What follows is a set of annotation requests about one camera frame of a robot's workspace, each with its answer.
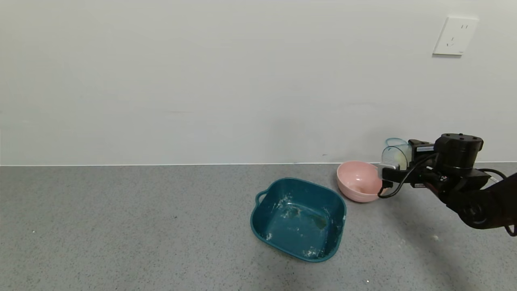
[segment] wall socket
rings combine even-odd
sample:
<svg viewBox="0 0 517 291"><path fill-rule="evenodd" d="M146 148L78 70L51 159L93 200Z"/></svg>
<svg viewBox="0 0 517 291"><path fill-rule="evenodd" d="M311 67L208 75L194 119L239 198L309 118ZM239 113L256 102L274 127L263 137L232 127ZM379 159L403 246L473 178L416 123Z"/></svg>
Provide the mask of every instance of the wall socket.
<svg viewBox="0 0 517 291"><path fill-rule="evenodd" d="M462 55L474 36L479 19L448 17L434 54Z"/></svg>

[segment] speckled countertop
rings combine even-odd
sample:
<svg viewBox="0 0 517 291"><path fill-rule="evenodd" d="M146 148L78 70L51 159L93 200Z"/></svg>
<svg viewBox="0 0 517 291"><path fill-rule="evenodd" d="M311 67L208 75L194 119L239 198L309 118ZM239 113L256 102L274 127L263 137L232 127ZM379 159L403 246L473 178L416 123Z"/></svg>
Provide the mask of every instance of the speckled countertop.
<svg viewBox="0 0 517 291"><path fill-rule="evenodd" d="M253 235L258 192L283 177L337 190L336 168L2 167L0 290L515 290L517 239L465 226L427 190L347 200L323 263Z"/></svg>

